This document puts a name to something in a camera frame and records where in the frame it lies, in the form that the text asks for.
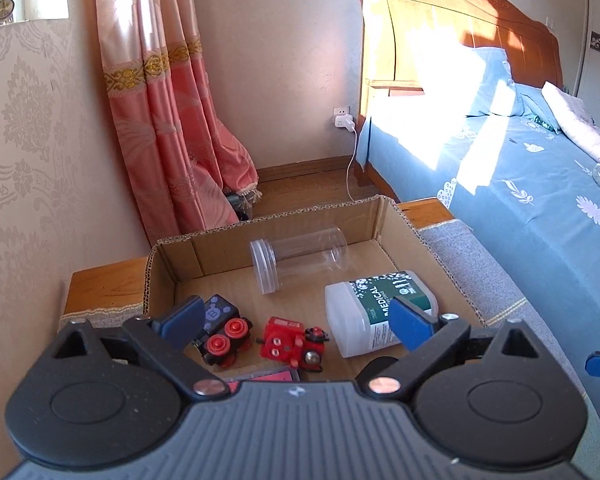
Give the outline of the blue floral bed sheet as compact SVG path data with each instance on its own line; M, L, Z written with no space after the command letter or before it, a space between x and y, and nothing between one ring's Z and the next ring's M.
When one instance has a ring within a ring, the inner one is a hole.
M435 197L471 227L542 316L600 414L600 188L592 159L529 117L367 119L358 162L402 202Z

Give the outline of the black toy car red wheels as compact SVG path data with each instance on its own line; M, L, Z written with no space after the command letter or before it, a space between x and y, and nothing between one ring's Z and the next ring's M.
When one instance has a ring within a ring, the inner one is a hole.
M193 345L207 365L229 367L250 347L252 328L234 304L214 295L204 303L204 322Z

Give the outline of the red card pack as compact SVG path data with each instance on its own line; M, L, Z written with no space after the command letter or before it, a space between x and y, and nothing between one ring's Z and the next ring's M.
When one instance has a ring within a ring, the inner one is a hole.
M256 370L240 374L238 376L225 378L224 382L235 392L243 382L300 382L300 374L289 366L272 368L272 370Z

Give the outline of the pink patterned curtain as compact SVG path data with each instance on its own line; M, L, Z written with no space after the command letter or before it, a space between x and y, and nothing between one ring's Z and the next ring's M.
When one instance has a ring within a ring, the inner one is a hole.
M148 240L229 226L260 196L247 149L220 121L195 0L95 0L114 128Z

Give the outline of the red toy train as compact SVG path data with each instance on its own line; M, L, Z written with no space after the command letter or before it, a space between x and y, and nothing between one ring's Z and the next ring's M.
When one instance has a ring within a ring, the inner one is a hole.
M319 373L323 369L325 344L329 334L321 327L272 316L265 325L260 357L286 364L295 370Z

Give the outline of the white medical cotton swab box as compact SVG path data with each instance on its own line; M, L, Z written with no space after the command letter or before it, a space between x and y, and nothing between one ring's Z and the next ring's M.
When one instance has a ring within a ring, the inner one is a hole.
M413 271L366 276L325 287L325 311L330 334L345 359L394 346L398 337L389 327L394 298L411 301L431 315L438 300Z

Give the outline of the brown cardboard box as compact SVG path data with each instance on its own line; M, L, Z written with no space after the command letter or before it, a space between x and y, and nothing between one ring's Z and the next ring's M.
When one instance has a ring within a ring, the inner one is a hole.
M264 294L250 244L285 238L292 242L280 262L279 289ZM482 325L474 304L419 232L392 200L380 196L162 240L147 261L144 312L158 318L189 296L219 294L250 319L254 336L262 335L272 316L327 330L327 285L392 271L414 272L440 311Z

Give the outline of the white folded quilt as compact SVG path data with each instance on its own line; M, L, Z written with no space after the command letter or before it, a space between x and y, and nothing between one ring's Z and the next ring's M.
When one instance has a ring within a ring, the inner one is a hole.
M600 164L600 127L594 124L583 101L563 92L549 81L544 82L541 92L562 132Z

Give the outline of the clear plastic jar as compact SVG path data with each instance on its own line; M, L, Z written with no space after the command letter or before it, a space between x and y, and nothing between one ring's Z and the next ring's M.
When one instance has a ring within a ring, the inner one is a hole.
M249 243L254 274L263 295L278 292L306 276L347 270L349 246L332 226L286 238L259 238Z

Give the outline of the round ornament on windowsill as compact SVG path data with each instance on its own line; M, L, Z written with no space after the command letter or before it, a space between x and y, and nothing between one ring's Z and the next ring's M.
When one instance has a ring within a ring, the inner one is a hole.
M0 0L0 25L14 21L15 6L15 0Z

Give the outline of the orange wooden headboard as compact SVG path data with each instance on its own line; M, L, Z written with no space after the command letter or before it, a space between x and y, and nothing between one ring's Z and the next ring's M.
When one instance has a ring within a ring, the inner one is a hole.
M506 51L514 81L562 86L557 38L508 0L360 0L363 14L358 121L364 122L372 96L421 92L414 49L441 32L434 44L499 47Z

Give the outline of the white wall plug charger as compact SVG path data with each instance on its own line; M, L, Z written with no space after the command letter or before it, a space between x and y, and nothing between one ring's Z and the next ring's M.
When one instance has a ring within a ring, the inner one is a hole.
M355 121L350 113L350 107L338 106L332 109L334 126L338 129L346 129L350 133L355 132Z

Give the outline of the blue pillow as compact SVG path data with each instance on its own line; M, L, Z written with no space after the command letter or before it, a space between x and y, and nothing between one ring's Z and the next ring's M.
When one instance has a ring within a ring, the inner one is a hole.
M551 132L560 130L541 89L514 81L502 48L453 44L419 50L414 69L425 96L452 117L528 117Z

